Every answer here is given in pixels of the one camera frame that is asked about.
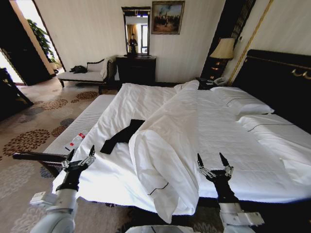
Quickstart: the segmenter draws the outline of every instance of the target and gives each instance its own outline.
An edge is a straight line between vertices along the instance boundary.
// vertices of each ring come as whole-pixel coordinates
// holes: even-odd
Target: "bottle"
[[[65,145],[65,149],[72,151],[77,149],[82,143],[83,139],[86,137],[88,130],[83,130],[82,133],[79,133],[74,139]]]

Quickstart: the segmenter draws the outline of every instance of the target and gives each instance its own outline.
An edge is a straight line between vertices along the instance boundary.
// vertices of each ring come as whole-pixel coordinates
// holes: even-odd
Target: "chaise lounge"
[[[101,86],[114,82],[114,77],[117,73],[116,57],[111,56],[104,58],[98,62],[88,62],[86,65],[87,73],[64,72],[57,75],[62,87],[64,87],[64,81],[79,82],[79,83],[98,83],[99,94],[102,93]]]

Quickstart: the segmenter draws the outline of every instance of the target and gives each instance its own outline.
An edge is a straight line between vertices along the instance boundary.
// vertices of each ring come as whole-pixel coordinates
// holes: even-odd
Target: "black headboard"
[[[311,133],[311,56],[250,50],[233,86]]]

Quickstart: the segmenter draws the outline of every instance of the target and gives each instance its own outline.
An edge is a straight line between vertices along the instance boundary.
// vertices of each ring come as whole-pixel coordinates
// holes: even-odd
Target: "robotic hand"
[[[30,204],[50,206],[47,215],[30,231],[31,233],[72,233],[75,228],[74,217],[77,211],[76,194],[79,190],[81,172],[86,170],[95,160],[94,146],[89,156],[83,161],[70,162],[74,150],[62,162],[66,172],[63,183],[58,186],[55,194],[36,193]]]
[[[234,196],[228,181],[231,179],[233,167],[229,165],[226,158],[219,153],[224,165],[223,170],[208,170],[204,168],[202,159],[198,154],[199,172],[209,181],[213,182],[218,194],[220,205],[220,218],[224,225],[225,233],[254,233],[249,226],[264,223],[260,213],[246,213],[242,210],[239,199]]]

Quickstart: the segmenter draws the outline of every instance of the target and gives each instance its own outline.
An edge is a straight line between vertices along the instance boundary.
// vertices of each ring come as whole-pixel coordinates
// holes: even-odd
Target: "framed painting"
[[[185,1],[152,2],[152,34],[180,34]]]

